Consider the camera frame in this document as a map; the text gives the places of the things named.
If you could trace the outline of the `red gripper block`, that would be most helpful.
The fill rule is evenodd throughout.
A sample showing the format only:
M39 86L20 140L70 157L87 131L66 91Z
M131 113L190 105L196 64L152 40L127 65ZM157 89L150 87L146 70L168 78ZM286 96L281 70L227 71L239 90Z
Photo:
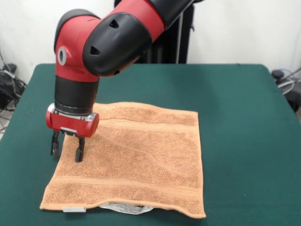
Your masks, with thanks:
M51 155L59 154L59 131L76 135L79 146L76 150L75 162L82 162L85 148L85 137L92 137L99 123L99 114L91 113L88 116L71 116L60 113L51 103L46 111L46 125L54 130L52 136Z

